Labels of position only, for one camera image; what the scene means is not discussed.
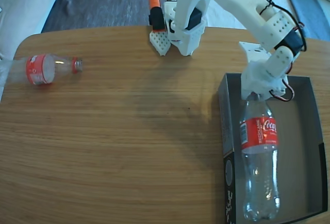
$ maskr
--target wooden table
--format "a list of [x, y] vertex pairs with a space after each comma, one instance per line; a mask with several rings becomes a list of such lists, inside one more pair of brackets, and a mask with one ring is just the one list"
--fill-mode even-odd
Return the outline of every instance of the wooden table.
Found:
[[[84, 72], [5, 90], [0, 223], [223, 223], [217, 88], [246, 65], [238, 42], [254, 40], [208, 28], [193, 56], [173, 47], [160, 57], [149, 32], [68, 30], [21, 44], [17, 57], [81, 56]], [[329, 155], [330, 43], [309, 40], [292, 75], [312, 78]]]

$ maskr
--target couch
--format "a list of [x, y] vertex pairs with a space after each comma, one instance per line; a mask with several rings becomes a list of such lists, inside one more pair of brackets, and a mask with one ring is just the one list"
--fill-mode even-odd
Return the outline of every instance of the couch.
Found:
[[12, 60], [20, 43], [41, 32], [55, 0], [0, 0], [0, 59]]

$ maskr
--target empty plastic bottle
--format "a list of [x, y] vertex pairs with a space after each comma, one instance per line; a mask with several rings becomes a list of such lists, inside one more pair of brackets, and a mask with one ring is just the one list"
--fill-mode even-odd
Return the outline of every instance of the empty plastic bottle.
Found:
[[16, 83], [49, 84], [59, 78], [82, 72], [83, 62], [77, 57], [43, 54], [18, 60], [0, 61], [0, 86]]
[[279, 210], [277, 130], [262, 96], [252, 93], [247, 98], [240, 133], [246, 180], [244, 216], [252, 221], [274, 219]]

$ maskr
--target box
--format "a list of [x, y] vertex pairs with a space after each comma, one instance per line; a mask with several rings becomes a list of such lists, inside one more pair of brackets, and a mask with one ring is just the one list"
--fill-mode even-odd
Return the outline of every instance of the box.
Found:
[[[274, 220], [292, 223], [327, 211], [326, 160], [317, 105], [307, 77], [290, 76], [295, 98], [290, 102], [267, 100], [278, 133], [278, 192], [280, 209]], [[243, 215], [245, 172], [241, 154], [239, 120], [240, 74], [225, 74], [219, 87], [223, 136], [226, 223], [251, 223]]]

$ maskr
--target coca-cola bottle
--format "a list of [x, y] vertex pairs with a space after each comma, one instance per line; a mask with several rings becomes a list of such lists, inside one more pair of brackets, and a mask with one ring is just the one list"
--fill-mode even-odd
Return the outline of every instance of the coca-cola bottle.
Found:
[[246, 180], [244, 216], [252, 221], [273, 219], [279, 210], [277, 132], [261, 95], [252, 93], [247, 98], [240, 133]]
[[83, 62], [77, 57], [42, 54], [18, 60], [0, 61], [0, 86], [10, 84], [49, 84], [81, 72]]

